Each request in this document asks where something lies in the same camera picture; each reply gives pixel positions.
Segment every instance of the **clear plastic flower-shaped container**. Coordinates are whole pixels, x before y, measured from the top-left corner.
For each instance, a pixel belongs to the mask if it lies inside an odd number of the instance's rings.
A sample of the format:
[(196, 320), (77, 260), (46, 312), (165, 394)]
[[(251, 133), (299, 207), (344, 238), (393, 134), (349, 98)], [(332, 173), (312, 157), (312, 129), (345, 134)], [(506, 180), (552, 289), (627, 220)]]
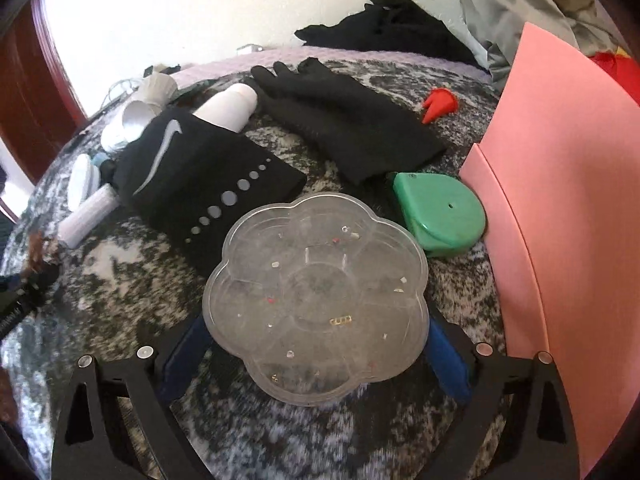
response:
[(226, 236), (202, 300), (207, 327), (283, 402), (313, 406), (420, 355), (428, 268), (408, 231), (355, 198), (255, 209)]

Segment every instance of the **black glove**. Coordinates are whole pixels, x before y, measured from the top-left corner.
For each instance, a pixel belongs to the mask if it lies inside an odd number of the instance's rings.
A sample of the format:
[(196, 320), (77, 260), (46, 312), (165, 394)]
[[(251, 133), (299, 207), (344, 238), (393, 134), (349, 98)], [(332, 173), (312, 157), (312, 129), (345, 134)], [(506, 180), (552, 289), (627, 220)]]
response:
[(415, 52), (478, 66), (473, 53), (447, 26), (412, 0), (370, 0), (364, 10), (333, 27), (309, 25), (295, 32), (305, 44), (348, 50)]
[(263, 109), (316, 144), (354, 184), (389, 171), (416, 170), (445, 149), (417, 114), (331, 72), (316, 58), (300, 63), (298, 73), (280, 62), (273, 69), (277, 76), (254, 66), (254, 80), (246, 81)]

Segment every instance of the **white lid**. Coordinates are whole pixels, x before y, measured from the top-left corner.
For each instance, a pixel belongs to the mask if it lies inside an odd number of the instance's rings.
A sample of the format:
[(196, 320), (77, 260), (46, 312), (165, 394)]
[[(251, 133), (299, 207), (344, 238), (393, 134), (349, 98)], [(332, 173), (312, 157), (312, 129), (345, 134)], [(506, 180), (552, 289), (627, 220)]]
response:
[(75, 211), (89, 195), (91, 180), (94, 178), (94, 170), (89, 155), (78, 155), (74, 162), (69, 183), (66, 188), (66, 206), (69, 211)]

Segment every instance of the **green tape measure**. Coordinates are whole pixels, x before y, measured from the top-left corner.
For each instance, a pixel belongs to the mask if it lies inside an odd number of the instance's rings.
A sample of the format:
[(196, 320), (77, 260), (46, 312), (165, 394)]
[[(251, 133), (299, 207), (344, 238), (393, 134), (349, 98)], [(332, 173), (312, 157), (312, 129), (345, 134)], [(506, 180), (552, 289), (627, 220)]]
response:
[(459, 180), (437, 173), (398, 173), (393, 187), (407, 228), (427, 256), (464, 253), (482, 236), (484, 208)]

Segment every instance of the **silver bolt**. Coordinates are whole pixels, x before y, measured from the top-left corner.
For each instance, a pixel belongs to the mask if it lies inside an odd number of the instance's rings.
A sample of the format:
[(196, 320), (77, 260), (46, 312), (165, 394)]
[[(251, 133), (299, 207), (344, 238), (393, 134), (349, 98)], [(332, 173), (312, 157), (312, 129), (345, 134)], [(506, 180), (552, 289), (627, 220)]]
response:
[(494, 353), (494, 349), (489, 343), (478, 343), (476, 345), (476, 352), (485, 357), (489, 357), (492, 353)]
[(94, 362), (93, 357), (91, 357), (90, 355), (83, 355), (78, 359), (78, 366), (81, 368), (87, 368), (88, 365), (90, 365), (92, 362)]
[(151, 346), (141, 346), (138, 348), (136, 355), (140, 359), (149, 359), (154, 354), (154, 349)]
[(551, 354), (549, 352), (545, 352), (545, 351), (542, 351), (542, 352), (538, 353), (538, 359), (540, 359), (540, 362), (544, 363), (545, 365), (549, 365), (554, 361), (554, 359), (551, 356)]

